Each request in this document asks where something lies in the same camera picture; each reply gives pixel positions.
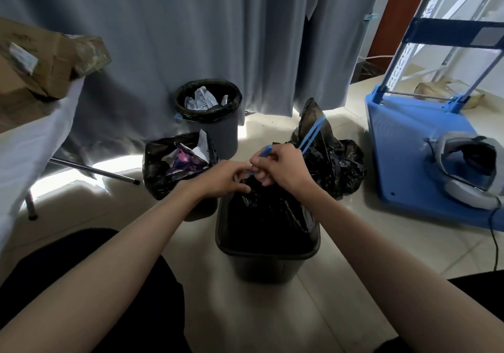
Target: white cord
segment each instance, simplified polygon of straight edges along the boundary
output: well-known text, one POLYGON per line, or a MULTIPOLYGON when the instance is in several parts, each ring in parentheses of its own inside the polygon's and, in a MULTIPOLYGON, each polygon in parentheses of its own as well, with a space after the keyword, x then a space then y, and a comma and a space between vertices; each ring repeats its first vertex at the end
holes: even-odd
POLYGON ((381 55, 381 56, 371 56, 371 57, 362 57, 362 56, 359 56, 359 59, 369 60, 369 59, 378 59, 380 57, 394 57, 394 55, 381 55))

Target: person's right hand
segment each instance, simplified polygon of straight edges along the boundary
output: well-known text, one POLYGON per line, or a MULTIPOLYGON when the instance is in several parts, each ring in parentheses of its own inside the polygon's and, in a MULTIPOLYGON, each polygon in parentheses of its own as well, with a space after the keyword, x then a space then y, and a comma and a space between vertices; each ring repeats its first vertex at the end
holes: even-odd
POLYGON ((250 159, 255 178, 263 186, 277 182, 294 196, 298 196, 307 185, 315 184, 308 168, 304 163, 300 149, 291 143, 273 145, 270 155, 266 158, 259 157, 258 151, 250 159))

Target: white wall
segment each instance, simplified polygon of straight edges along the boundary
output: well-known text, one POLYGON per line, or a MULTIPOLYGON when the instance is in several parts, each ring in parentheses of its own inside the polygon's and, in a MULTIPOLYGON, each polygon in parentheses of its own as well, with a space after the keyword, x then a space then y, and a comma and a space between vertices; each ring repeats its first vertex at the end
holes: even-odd
MULTIPOLYGON (((438 18, 442 17, 457 0, 444 0, 440 8, 438 18)), ((452 19, 470 19, 477 6, 482 0, 468 0, 460 8, 452 19)), ((489 9, 495 14, 491 18, 494 21, 504 21, 504 0, 492 0, 489 9)), ((441 65, 451 47, 440 47, 427 45, 412 59, 413 64, 424 68, 435 68, 441 65)), ((464 49, 460 52, 450 69, 447 76, 462 80, 465 83, 472 83, 479 76, 483 69, 495 57, 494 51, 482 49, 464 49)), ((491 92, 500 97, 504 97, 504 61, 501 61, 493 71, 480 84, 480 88, 491 92)))
POLYGON ((367 26, 368 28, 366 30, 366 35, 364 36, 364 41, 360 48, 360 57, 366 57, 369 53, 369 49, 371 48, 371 44, 373 43, 373 39, 375 38, 376 31, 378 30, 378 26, 380 25, 380 20, 383 16, 383 12, 385 11, 385 7, 387 6, 387 2, 388 0, 375 1, 373 13, 377 13, 379 17, 377 19, 371 20, 367 26))

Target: hand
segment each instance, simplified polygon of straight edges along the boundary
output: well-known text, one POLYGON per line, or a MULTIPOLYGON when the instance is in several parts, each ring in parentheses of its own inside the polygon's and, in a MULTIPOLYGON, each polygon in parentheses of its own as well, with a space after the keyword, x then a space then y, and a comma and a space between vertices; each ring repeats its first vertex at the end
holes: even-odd
POLYGON ((270 155, 266 158, 259 157, 261 151, 250 159, 255 178, 263 186, 277 182, 293 196, 298 196, 306 185, 315 184, 308 168, 304 163, 301 150, 296 149, 291 143, 273 145, 270 155))
POLYGON ((187 183, 193 185, 204 198, 217 198, 235 191, 249 193, 249 186, 234 180, 235 176, 240 177, 244 171, 249 170, 250 165, 247 162, 220 161, 187 183))

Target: forearm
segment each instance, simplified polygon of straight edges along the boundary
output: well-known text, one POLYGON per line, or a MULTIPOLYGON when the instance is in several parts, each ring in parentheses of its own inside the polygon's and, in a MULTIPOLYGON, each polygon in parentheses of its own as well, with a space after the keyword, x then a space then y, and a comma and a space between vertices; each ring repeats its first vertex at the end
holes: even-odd
POLYGON ((91 351, 198 200, 196 188, 177 187, 23 309, 0 331, 0 351, 91 351))
POLYGON ((504 324, 325 191, 299 196, 410 346, 425 352, 501 351, 504 324))

